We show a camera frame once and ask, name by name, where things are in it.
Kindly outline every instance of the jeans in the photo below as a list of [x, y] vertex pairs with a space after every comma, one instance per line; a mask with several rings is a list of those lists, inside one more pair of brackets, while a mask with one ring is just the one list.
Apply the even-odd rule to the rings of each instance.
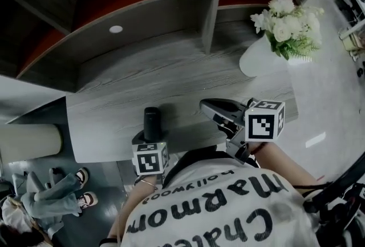
[[27, 213], [34, 218], [50, 218], [64, 214], [81, 212], [75, 191], [80, 189], [80, 181], [74, 174], [68, 174], [52, 188], [38, 193], [27, 192], [21, 197]]

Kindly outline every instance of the shoe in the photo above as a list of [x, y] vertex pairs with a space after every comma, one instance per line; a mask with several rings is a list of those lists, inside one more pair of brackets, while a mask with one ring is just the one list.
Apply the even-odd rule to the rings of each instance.
[[86, 168], [81, 168], [78, 170], [75, 176], [80, 181], [80, 189], [82, 189], [85, 186], [87, 180], [89, 180], [89, 174]]
[[78, 198], [78, 205], [81, 209], [86, 209], [98, 203], [98, 198], [93, 192], [85, 192]]

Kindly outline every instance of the white cylindrical stool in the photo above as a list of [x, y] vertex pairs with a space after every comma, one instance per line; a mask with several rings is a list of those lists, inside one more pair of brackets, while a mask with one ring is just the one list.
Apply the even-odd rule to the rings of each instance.
[[54, 155], [61, 147], [60, 132], [53, 124], [0, 125], [1, 163]]

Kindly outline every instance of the seated person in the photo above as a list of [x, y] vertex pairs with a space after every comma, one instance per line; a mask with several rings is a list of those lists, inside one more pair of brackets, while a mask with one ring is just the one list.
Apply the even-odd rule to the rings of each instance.
[[0, 226], [0, 235], [8, 246], [51, 245], [50, 238], [38, 223], [42, 226], [42, 219], [65, 214], [79, 216], [82, 210], [96, 205], [98, 199], [94, 193], [86, 192], [79, 198], [74, 194], [85, 186], [87, 180], [88, 172], [82, 168], [75, 175], [68, 174], [50, 189], [25, 193], [21, 201], [8, 197], [2, 206], [3, 224]]

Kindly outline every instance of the desk surface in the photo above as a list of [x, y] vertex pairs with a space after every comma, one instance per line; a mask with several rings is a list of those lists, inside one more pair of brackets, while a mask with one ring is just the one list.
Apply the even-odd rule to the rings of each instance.
[[286, 102], [286, 122], [298, 110], [287, 71], [249, 78], [239, 69], [242, 53], [258, 37], [250, 26], [218, 25], [213, 52], [184, 31], [109, 52], [85, 63], [67, 115], [76, 161], [128, 160], [132, 138], [143, 129], [145, 107], [159, 107], [170, 153], [225, 141], [199, 110], [205, 98], [245, 102], [251, 97]]

